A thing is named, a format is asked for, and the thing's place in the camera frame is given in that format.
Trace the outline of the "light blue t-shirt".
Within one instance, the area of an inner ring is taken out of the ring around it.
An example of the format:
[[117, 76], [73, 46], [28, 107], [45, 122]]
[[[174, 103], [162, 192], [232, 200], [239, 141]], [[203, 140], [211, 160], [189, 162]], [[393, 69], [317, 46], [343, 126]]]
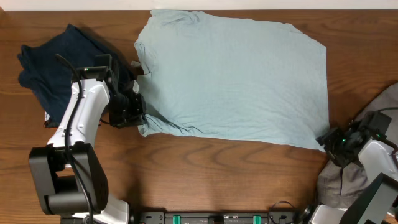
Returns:
[[293, 25], [154, 9], [134, 46], [147, 106], [141, 135], [320, 148], [326, 47]]

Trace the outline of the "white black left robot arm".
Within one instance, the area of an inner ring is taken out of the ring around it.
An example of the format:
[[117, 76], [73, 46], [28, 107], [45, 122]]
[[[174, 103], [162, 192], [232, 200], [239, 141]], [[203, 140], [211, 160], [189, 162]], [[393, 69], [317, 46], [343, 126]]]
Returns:
[[109, 192], [95, 154], [96, 133], [104, 111], [114, 128], [146, 123], [143, 97], [118, 90], [119, 69], [78, 68], [60, 126], [44, 147], [34, 147], [29, 166], [42, 211], [62, 223], [129, 223], [129, 205]]

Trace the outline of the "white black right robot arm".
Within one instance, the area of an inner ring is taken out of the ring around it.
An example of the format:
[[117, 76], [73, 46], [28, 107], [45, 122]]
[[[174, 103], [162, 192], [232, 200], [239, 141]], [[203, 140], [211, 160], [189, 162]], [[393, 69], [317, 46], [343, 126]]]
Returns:
[[335, 165], [360, 163], [369, 185], [346, 210], [319, 205], [310, 223], [382, 223], [397, 198], [397, 145], [387, 139], [387, 130], [364, 124], [345, 133], [333, 128], [317, 137]]

